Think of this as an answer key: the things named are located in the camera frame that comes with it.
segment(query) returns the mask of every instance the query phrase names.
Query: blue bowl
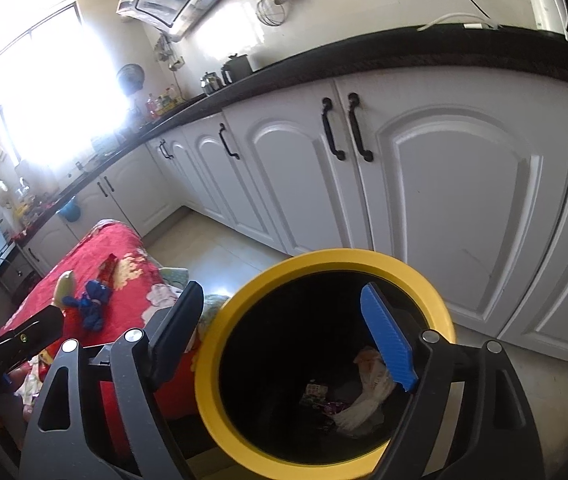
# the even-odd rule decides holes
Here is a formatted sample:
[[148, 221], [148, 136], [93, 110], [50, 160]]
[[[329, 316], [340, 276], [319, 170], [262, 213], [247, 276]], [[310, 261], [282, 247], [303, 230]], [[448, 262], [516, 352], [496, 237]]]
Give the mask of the blue bowl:
[[66, 219], [67, 222], [77, 222], [82, 215], [82, 210], [80, 206], [77, 205], [75, 197], [66, 202], [60, 210], [58, 210], [58, 215]]

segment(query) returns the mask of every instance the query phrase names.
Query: kettle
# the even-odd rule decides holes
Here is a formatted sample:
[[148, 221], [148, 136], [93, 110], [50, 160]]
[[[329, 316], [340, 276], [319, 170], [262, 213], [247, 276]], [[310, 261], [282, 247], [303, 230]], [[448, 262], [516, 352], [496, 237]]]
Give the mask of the kettle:
[[224, 83], [227, 85], [240, 81], [240, 79], [244, 79], [253, 73], [246, 54], [242, 54], [241, 56], [233, 54], [220, 70], [222, 71]]
[[215, 72], [206, 72], [200, 81], [202, 82], [202, 89], [206, 95], [211, 95], [224, 86], [222, 85], [222, 80]]

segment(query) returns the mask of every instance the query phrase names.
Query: blue gripper pad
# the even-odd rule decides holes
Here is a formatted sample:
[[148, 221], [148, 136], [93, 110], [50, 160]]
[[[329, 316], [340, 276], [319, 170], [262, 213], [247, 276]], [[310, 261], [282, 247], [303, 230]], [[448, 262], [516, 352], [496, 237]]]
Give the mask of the blue gripper pad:
[[362, 288], [360, 308], [391, 377], [402, 385], [405, 392], [410, 392], [417, 384], [413, 350], [384, 300], [370, 283]]

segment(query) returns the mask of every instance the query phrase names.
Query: red tablecloth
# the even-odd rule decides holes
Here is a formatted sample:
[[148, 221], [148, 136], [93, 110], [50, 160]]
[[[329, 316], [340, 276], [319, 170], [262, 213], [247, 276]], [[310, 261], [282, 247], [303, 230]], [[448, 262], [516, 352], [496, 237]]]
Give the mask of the red tablecloth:
[[[75, 274], [75, 297], [79, 297], [86, 282], [95, 279], [98, 267], [111, 253], [118, 258], [118, 264], [114, 274], [113, 295], [104, 308], [104, 328], [99, 332], [88, 332], [77, 321], [66, 316], [64, 333], [53, 352], [70, 337], [76, 338], [83, 346], [91, 346], [115, 341], [129, 328], [143, 327], [154, 311], [170, 304], [174, 296], [171, 296], [171, 289], [162, 281], [157, 267], [149, 261], [136, 232], [119, 222], [103, 221], [37, 284], [0, 332], [20, 325], [51, 304], [58, 278], [67, 270], [72, 270]], [[155, 394], [166, 419], [197, 412], [191, 370], [197, 345], [196, 343], [194, 349], [184, 354], [173, 379]], [[128, 452], [128, 443], [112, 384], [102, 384], [102, 397], [113, 443], [120, 455], [125, 454]]]

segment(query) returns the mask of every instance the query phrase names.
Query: kettle handle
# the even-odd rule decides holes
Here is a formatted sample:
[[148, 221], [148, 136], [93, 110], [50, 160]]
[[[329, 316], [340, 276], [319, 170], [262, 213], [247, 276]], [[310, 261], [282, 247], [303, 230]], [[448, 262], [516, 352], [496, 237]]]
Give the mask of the kettle handle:
[[223, 65], [222, 68], [220, 68], [220, 71], [222, 72], [222, 79], [224, 80], [224, 84], [225, 85], [230, 85], [231, 81], [229, 81], [229, 79], [226, 77], [226, 72], [228, 72], [228, 66], [227, 65]]

